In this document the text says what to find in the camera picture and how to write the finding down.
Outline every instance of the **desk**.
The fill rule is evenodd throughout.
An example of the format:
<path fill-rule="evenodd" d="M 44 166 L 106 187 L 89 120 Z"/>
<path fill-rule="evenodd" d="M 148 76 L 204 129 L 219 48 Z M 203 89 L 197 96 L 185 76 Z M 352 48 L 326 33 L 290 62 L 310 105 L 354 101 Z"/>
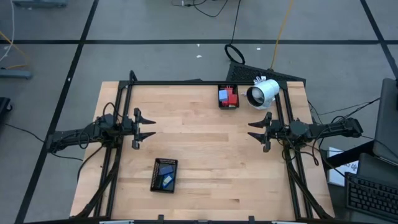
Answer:
<path fill-rule="evenodd" d="M 311 123 L 303 83 L 290 82 L 288 86 L 294 117 Z M 107 102 L 115 101 L 117 87 L 118 82 L 102 84 L 95 117 L 102 114 Z M 249 86 L 238 88 L 243 92 Z M 249 215 L 256 220 L 294 220 L 282 146 L 272 141 L 270 152 L 263 153 L 259 142 L 247 134 L 261 132 L 248 123 L 262 120 L 266 111 L 254 109 L 243 96 L 236 110 L 220 110 L 217 102 L 216 86 L 133 86 L 129 116 L 133 117 L 133 108 L 138 107 L 143 117 L 157 122 L 142 125 L 141 131 L 157 134 L 141 143 L 140 150 L 131 147 L 132 136 L 124 138 L 112 219 L 155 220 L 163 214 L 166 220 L 247 220 Z M 284 100 L 282 108 L 287 122 Z M 275 104 L 270 111 L 277 119 Z M 98 147 L 90 144 L 85 158 Z M 80 212 L 97 190 L 104 152 L 82 169 L 71 215 Z M 149 191 L 158 157 L 178 159 L 174 194 Z M 322 164 L 315 166 L 307 155 L 303 155 L 303 164 L 308 188 L 334 216 Z M 302 194 L 299 188 L 297 191 L 304 217 Z M 102 214 L 107 197 L 106 192 Z"/>

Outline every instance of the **small box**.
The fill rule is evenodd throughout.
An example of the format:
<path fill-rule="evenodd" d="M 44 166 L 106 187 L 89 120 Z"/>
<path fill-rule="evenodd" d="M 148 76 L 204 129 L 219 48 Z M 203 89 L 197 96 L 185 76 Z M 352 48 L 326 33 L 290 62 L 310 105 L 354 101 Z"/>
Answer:
<path fill-rule="evenodd" d="M 228 100 L 228 92 L 226 90 L 218 90 L 218 100 L 219 101 Z"/>

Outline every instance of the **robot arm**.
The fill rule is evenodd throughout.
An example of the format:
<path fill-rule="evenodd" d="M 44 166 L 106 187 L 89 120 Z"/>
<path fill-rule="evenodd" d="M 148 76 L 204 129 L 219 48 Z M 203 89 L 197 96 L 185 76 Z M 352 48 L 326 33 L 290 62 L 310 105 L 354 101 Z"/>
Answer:
<path fill-rule="evenodd" d="M 114 116 L 106 114 L 86 126 L 83 129 L 74 129 L 69 131 L 56 131 L 49 135 L 46 145 L 47 151 L 56 153 L 68 146 L 87 144 L 91 142 L 101 142 L 108 144 L 111 147 L 116 147 L 119 143 L 118 139 L 121 136 L 134 135 L 132 147 L 139 149 L 139 142 L 145 138 L 155 134 L 155 132 L 141 133 L 141 124 L 155 124 L 155 121 L 149 121 L 141 116 L 141 111 L 138 108 L 134 109 L 135 121 L 124 117 L 122 123 L 117 123 Z"/>
<path fill-rule="evenodd" d="M 281 125 L 279 120 L 271 120 L 272 113 L 267 112 L 266 117 L 259 122 L 249 123 L 256 128 L 266 127 L 264 134 L 248 133 L 264 144 L 264 152 L 271 148 L 270 139 L 288 139 L 294 146 L 304 147 L 306 143 L 315 139 L 332 136 L 344 136 L 359 138 L 362 135 L 362 127 L 357 119 L 347 118 L 330 124 L 306 124 L 299 119 L 292 121 L 290 125 Z"/>

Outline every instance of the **black tray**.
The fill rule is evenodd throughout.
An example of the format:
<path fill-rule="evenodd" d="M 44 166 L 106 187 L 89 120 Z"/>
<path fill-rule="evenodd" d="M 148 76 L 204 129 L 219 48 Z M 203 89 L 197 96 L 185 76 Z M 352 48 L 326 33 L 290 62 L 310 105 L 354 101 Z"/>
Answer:
<path fill-rule="evenodd" d="M 236 106 L 235 107 L 229 107 L 229 106 L 223 106 L 223 104 L 222 104 L 222 102 L 220 101 L 220 100 L 218 100 L 219 98 L 220 98 L 220 96 L 217 98 L 217 100 L 218 100 L 218 107 L 221 109 L 221 110 L 235 110 L 236 108 L 239 108 L 239 92 L 238 92 L 238 86 L 237 86 L 237 84 L 233 84 L 233 85 L 218 85 L 218 91 L 220 91 L 220 90 L 223 90 L 224 88 L 226 88 L 226 87 L 232 87 L 232 93 L 233 94 L 236 94 L 236 99 L 237 99 L 237 102 L 236 102 Z"/>
<path fill-rule="evenodd" d="M 164 176 L 159 174 L 159 170 L 163 168 L 163 166 L 173 167 L 173 172 L 170 174 L 166 174 L 166 175 L 171 175 L 173 177 L 173 180 L 165 188 L 163 188 L 162 186 L 162 181 Z M 162 193 L 174 193 L 175 180 L 177 178 L 177 166 L 178 166 L 178 160 L 156 158 L 154 165 L 154 173 L 152 174 L 152 181 L 150 183 L 150 191 L 162 192 Z"/>

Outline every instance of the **yellow cable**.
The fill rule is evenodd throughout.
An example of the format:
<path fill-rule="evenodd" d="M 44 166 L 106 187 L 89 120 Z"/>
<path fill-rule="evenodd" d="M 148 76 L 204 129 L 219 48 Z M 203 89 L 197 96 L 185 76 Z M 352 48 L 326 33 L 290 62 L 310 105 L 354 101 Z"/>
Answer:
<path fill-rule="evenodd" d="M 27 65 L 13 65 L 13 66 L 7 67 L 6 69 L 23 68 L 23 67 L 26 67 L 26 66 Z"/>
<path fill-rule="evenodd" d="M 282 25 L 281 25 L 281 27 L 279 29 L 278 38 L 276 39 L 275 48 L 274 48 L 274 56 L 272 56 L 271 69 L 272 69 L 272 66 L 274 66 L 274 61 L 275 61 L 275 58 L 276 58 L 276 55 L 277 55 L 277 49 L 278 49 L 278 43 L 279 43 L 280 36 L 282 35 L 282 31 L 283 31 L 283 29 L 285 27 L 285 24 L 286 24 L 287 16 L 289 15 L 290 10 L 292 9 L 292 6 L 293 6 L 293 0 L 290 0 L 289 8 L 288 8 L 288 10 L 286 12 L 286 16 L 284 18 L 284 21 L 282 22 Z"/>
<path fill-rule="evenodd" d="M 11 43 L 11 40 L 9 40 L 1 31 L 0 31 L 0 35 L 7 41 L 7 42 L 9 42 L 10 44 L 12 44 Z M 20 48 L 18 48 L 15 44 L 12 44 L 12 46 L 13 47 L 15 47 L 23 56 L 24 56 L 24 58 L 25 58 L 25 65 L 13 65 L 13 66 L 10 66 L 10 67 L 7 67 L 7 69 L 11 69 L 11 68 L 20 68 L 20 67 L 27 67 L 28 66 L 28 64 L 29 64 L 29 57 L 25 54 L 25 52 L 23 52 Z"/>

